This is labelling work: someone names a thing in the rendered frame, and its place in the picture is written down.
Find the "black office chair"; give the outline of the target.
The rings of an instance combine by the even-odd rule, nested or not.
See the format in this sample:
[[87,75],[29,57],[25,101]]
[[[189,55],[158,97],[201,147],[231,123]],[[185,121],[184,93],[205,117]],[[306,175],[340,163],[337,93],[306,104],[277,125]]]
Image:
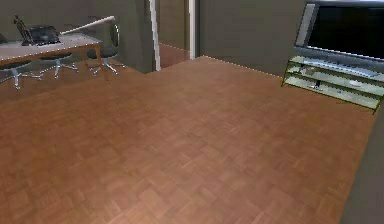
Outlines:
[[[17,47],[15,43],[10,43],[6,39],[6,37],[2,33],[0,33],[0,47],[2,45],[10,47],[11,49],[17,49],[18,47],[19,48],[22,47],[22,45],[19,45]],[[31,60],[24,60],[24,61],[17,61],[17,62],[12,62],[9,64],[1,65],[0,66],[1,72],[11,72],[12,75],[5,77],[5,78],[0,78],[0,84],[13,78],[14,79],[14,86],[17,90],[19,90],[20,89],[20,82],[19,82],[20,77],[41,78],[40,75],[35,75],[33,72],[29,72],[29,73],[20,73],[19,72],[20,68],[25,67],[25,66],[29,65],[30,63],[31,63]]]
[[[111,44],[105,46],[105,44],[103,43],[100,48],[102,64],[103,64],[103,67],[110,69],[116,76],[118,76],[119,75],[118,71],[112,65],[120,66],[122,68],[125,68],[126,66],[124,64],[108,63],[108,59],[116,57],[119,52],[120,31],[119,31],[119,26],[116,23],[112,23],[109,25],[108,40],[111,41]],[[98,58],[95,50],[88,50],[87,56],[90,59]],[[101,68],[99,66],[91,66],[89,70],[93,71],[93,75],[96,76],[101,71]]]
[[70,58],[71,56],[72,56],[72,53],[69,52],[69,53],[62,53],[62,54],[56,54],[56,55],[41,57],[40,58],[41,61],[53,61],[54,65],[49,67],[49,68],[46,68],[44,70],[41,70],[39,72],[39,80],[41,80],[42,77],[44,76],[44,74],[46,72],[48,72],[49,70],[54,70],[54,78],[55,79],[59,78],[59,70],[62,68],[74,70],[75,72],[77,72],[78,68],[76,67],[76,65],[74,63],[72,63],[71,65],[66,65],[66,64],[62,63],[62,61],[64,59]]

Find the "pale baseball bat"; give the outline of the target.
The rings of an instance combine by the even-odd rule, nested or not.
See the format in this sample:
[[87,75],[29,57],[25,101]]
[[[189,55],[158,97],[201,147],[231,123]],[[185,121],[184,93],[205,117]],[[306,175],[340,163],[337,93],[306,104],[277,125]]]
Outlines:
[[59,34],[60,35],[66,35],[66,34],[69,34],[69,33],[80,31],[80,30],[85,29],[85,28],[90,28],[90,27],[93,27],[93,26],[96,26],[96,25],[100,25],[100,24],[103,24],[103,23],[106,23],[106,22],[111,22],[111,21],[114,21],[114,20],[115,20],[114,16],[108,16],[108,17],[105,17],[105,18],[102,18],[102,19],[98,19],[98,20],[96,20],[94,22],[85,24],[83,26],[80,26],[80,27],[77,27],[77,28],[74,28],[74,29],[71,29],[71,30],[59,32]]

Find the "glass shelf television stand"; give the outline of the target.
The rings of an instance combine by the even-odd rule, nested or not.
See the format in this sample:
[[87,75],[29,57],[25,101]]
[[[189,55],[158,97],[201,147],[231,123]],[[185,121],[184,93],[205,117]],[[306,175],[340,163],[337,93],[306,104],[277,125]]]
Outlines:
[[295,46],[285,84],[376,112],[384,100],[384,59]]

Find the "white top wooden table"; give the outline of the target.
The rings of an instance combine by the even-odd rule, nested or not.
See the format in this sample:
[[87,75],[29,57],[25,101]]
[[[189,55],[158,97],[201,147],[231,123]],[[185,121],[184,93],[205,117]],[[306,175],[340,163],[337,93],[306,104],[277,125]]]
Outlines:
[[30,45],[22,46],[19,42],[5,43],[0,45],[0,70],[6,67],[6,71],[12,72],[15,87],[19,88],[19,77],[32,77],[42,79],[43,73],[38,75],[18,73],[10,64],[21,64],[24,61],[37,60],[41,57],[53,57],[58,54],[66,54],[78,51],[82,54],[83,61],[87,65],[85,50],[94,49],[99,62],[99,67],[104,69],[100,54],[100,40],[84,34],[63,35],[60,42],[49,45]]

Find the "black bag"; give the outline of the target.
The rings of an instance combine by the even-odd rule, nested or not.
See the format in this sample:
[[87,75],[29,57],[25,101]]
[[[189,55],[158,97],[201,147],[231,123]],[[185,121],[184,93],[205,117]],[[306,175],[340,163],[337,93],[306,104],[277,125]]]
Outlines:
[[60,42],[59,33],[56,31],[55,27],[51,25],[31,27],[29,32],[36,45],[56,44]]

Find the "grey flat television set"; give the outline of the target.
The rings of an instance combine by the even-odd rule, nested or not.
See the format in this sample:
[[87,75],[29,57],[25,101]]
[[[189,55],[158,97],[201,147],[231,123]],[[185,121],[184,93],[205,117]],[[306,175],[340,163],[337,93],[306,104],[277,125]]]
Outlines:
[[294,46],[384,62],[384,0],[305,0]]

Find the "white door frame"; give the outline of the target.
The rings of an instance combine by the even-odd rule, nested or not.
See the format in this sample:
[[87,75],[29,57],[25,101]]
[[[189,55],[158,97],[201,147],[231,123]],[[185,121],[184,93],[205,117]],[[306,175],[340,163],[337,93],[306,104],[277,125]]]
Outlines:
[[148,0],[154,70],[196,58],[197,0]]

